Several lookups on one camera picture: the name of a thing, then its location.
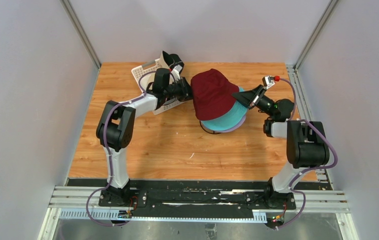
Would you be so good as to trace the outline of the dark red hat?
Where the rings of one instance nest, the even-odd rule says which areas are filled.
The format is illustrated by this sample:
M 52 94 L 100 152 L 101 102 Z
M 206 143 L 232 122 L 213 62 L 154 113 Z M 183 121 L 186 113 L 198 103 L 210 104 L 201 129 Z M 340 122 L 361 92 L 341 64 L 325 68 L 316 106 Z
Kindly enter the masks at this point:
M 228 113 L 236 103 L 232 94 L 240 91 L 239 86 L 214 68 L 196 74 L 190 87 L 195 116 L 200 121 L 214 120 Z

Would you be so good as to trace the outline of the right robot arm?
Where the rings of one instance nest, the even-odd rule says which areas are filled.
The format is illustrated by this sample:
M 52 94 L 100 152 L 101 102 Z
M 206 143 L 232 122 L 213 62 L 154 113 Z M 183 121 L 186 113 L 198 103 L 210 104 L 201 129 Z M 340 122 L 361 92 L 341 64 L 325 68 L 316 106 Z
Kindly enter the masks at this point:
M 263 133 L 267 137 L 286 141 L 287 163 L 269 179 L 263 194 L 264 204 L 275 209 L 293 192 L 301 177 L 329 162 L 330 149 L 321 122 L 292 120 L 295 103 L 286 98 L 274 101 L 266 96 L 266 91 L 266 87 L 260 84 L 232 96 L 247 109 L 258 108 L 268 115 L 263 124 Z

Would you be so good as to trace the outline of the purple bucket hat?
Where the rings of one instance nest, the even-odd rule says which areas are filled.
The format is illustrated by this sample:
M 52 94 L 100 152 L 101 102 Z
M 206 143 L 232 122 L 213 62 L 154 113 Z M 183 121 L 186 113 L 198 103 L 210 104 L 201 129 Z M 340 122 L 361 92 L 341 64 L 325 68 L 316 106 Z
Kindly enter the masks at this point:
M 229 129 L 226 129 L 226 130 L 222 130 L 222 131 L 220 131 L 220 132 L 221 132 L 221 133 L 229 133 L 229 132 L 233 132 L 233 131 L 235 131 L 236 129 L 240 128 L 240 127 L 244 124 L 244 122 L 246 121 L 246 116 L 247 116 L 247 115 L 244 115 L 244 116 L 241 118 L 241 120 L 240 120 L 235 126 L 229 128 Z

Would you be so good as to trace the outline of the beige bucket hat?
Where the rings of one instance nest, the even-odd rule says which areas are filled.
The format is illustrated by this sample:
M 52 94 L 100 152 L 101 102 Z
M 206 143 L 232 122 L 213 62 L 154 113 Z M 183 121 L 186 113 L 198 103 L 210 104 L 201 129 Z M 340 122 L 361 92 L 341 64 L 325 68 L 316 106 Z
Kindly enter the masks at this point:
M 162 68 L 169 70 L 174 83 L 181 79 L 181 73 L 184 69 L 185 64 L 177 54 L 169 54 L 165 51 L 162 51 L 159 58 L 159 63 Z

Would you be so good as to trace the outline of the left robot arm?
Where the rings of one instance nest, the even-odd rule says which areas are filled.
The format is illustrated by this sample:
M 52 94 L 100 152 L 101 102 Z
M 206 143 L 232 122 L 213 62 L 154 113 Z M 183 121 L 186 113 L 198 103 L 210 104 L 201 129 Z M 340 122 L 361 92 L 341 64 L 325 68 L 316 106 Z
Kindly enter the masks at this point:
M 142 86 L 141 79 L 138 80 L 141 95 L 123 102 L 110 100 L 106 103 L 96 129 L 96 137 L 107 159 L 108 178 L 104 191 L 112 193 L 111 200 L 119 207 L 131 200 L 127 147 L 133 137 L 135 120 L 158 110 L 168 99 L 186 102 L 193 98 L 189 82 L 175 69 L 158 68 L 143 74 L 146 76 L 153 76 L 154 80 L 146 87 Z

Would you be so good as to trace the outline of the teal hat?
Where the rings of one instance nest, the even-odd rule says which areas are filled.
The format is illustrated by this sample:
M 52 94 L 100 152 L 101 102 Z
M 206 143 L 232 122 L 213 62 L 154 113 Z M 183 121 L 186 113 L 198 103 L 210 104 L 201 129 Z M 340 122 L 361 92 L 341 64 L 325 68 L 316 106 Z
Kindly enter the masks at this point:
M 225 115 L 213 120 L 200 121 L 208 129 L 221 132 L 235 126 L 241 120 L 241 118 L 247 114 L 247 111 L 248 109 L 236 100 L 234 106 Z

